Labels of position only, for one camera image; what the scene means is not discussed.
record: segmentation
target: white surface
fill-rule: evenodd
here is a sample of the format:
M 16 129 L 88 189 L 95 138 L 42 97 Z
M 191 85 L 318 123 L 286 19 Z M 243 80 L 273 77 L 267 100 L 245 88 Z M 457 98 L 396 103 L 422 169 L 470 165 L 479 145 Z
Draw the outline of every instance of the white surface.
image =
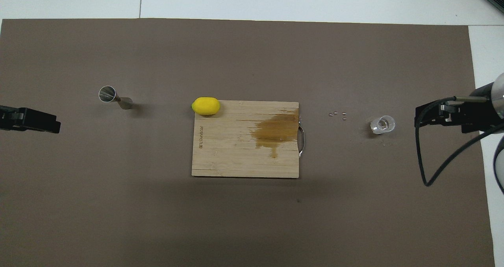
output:
M 140 0 L 0 0 L 0 19 L 138 18 Z
M 486 0 L 0 0 L 1 18 L 205 18 L 504 25 Z M 504 26 L 470 26 L 476 86 L 504 72 Z M 504 267 L 504 195 L 493 177 L 500 136 L 482 140 L 497 267 Z
M 504 184 L 504 151 L 500 151 L 497 158 L 495 158 L 495 175 L 501 185 Z
M 143 0 L 142 18 L 503 25 L 486 0 Z
M 504 72 L 504 26 L 470 26 L 469 38 L 476 87 L 494 82 Z M 495 265 L 504 267 L 504 195 L 493 175 L 493 154 L 502 134 L 481 140 L 485 166 L 486 195 L 493 236 Z

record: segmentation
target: brown stain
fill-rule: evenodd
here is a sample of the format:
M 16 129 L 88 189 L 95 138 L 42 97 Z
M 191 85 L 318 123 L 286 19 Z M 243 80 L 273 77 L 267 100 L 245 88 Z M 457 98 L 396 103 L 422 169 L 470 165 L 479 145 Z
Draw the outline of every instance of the brown stain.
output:
M 289 114 L 277 114 L 257 124 L 256 130 L 250 131 L 256 139 L 256 148 L 271 148 L 270 157 L 276 158 L 280 143 L 297 140 L 299 109 L 286 111 Z

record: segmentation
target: yellow lemon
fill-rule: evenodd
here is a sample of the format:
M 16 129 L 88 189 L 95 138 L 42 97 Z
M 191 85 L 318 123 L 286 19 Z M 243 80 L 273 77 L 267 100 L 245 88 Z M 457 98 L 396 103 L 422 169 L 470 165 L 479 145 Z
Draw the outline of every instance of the yellow lemon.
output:
M 216 98 L 202 96 L 191 104 L 193 111 L 200 115 L 214 115 L 220 109 L 220 102 Z

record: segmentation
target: cocktail jigger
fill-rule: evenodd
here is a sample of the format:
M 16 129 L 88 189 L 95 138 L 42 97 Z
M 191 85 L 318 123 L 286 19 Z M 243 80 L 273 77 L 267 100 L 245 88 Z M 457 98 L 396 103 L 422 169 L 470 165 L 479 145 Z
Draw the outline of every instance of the cocktail jigger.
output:
M 130 98 L 121 98 L 112 86 L 102 87 L 98 93 L 102 102 L 117 102 L 121 109 L 131 109 L 133 101 Z

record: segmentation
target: brown paper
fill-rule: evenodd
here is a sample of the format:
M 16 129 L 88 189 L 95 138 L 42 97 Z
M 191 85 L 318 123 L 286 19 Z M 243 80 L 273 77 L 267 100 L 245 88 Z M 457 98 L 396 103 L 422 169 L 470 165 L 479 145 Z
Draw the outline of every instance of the brown paper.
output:
M 1 104 L 61 121 L 0 132 L 2 266 L 493 265 L 480 146 L 429 188 L 415 152 L 415 107 L 474 89 L 466 26 L 4 20 L 0 56 Z M 300 178 L 192 177 L 199 96 L 299 102 Z M 421 135 L 427 174 L 475 136 Z

